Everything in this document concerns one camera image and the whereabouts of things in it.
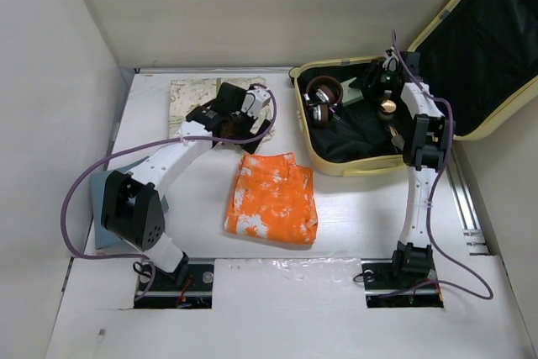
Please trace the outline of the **gold round jar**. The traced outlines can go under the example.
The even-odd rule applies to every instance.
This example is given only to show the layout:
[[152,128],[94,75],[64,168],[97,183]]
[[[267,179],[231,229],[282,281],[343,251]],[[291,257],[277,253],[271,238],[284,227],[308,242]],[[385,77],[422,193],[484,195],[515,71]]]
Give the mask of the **gold round jar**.
[[379,104],[377,115],[381,121],[390,122],[397,111],[397,107],[397,104],[393,100],[384,99]]

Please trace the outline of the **green small box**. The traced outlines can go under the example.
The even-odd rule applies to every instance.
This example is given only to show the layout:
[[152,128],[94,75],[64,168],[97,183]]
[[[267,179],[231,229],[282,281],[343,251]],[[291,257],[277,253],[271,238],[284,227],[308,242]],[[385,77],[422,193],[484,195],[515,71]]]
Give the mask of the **green small box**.
[[361,84],[357,77],[348,79],[340,84],[342,89],[341,105],[347,107],[364,99]]

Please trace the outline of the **brown silver headphones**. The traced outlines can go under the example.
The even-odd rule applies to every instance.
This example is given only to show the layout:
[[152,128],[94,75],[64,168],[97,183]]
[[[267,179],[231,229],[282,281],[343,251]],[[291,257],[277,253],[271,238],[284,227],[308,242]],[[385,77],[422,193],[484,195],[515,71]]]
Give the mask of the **brown silver headphones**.
[[342,102],[344,90],[338,80],[330,76],[318,76],[309,81],[303,97],[314,124],[327,127],[335,115],[335,107]]

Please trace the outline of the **cream green printed jacket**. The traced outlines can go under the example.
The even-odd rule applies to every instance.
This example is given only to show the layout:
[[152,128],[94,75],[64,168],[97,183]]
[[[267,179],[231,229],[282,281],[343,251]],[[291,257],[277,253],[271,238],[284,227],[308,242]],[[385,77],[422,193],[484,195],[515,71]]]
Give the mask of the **cream green printed jacket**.
[[[168,135],[177,137],[190,136],[188,124],[199,124],[202,132],[215,139],[224,121],[234,113],[242,113],[241,106],[247,90],[264,88],[266,79],[263,77],[216,77],[202,79],[183,79],[171,83],[171,94],[168,116]],[[253,153],[266,135],[272,132],[276,121],[276,103],[272,101],[265,106],[258,118],[270,119],[269,129],[251,139],[241,147]]]

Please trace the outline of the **orange white shorts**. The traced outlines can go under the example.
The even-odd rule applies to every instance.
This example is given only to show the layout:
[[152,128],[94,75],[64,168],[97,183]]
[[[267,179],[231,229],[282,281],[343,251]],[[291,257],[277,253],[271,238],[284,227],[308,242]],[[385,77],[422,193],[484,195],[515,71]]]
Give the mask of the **orange white shorts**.
[[313,170],[300,166],[292,152],[243,155],[224,230],[278,243],[312,245],[317,229]]

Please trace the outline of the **small clear perfume bottle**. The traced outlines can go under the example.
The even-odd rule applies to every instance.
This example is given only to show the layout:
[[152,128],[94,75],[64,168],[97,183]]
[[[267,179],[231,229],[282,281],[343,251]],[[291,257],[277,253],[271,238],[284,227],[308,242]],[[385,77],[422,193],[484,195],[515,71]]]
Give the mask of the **small clear perfume bottle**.
[[405,144],[405,140],[403,136],[397,131],[397,129],[392,124],[388,126],[388,132],[391,135],[392,145],[398,150],[403,150],[404,144]]

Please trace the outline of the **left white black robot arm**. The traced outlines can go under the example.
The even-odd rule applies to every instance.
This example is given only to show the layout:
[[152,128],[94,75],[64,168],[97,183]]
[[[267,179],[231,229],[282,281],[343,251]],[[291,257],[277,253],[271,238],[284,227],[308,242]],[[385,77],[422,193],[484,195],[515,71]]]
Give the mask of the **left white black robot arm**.
[[185,118],[169,144],[126,172],[112,171],[104,183],[100,222],[104,229],[151,260],[168,288],[187,281],[188,256],[166,234],[162,200],[187,167],[218,143],[254,153],[274,124],[261,113],[274,104],[260,83],[244,89],[223,82],[214,99]]

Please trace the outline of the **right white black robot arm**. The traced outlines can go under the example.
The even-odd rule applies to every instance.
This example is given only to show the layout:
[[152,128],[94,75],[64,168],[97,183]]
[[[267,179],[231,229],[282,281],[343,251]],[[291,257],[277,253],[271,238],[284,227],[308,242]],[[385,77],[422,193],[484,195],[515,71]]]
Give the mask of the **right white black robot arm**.
[[434,250],[431,211],[436,187],[451,152],[454,120],[451,105],[430,93],[418,78],[419,54],[387,52],[384,69],[390,63],[403,71],[400,98],[413,119],[411,136],[403,142],[403,162],[408,169],[409,189],[403,229],[391,261],[376,262],[354,280],[365,284],[388,278],[394,288],[434,282]]

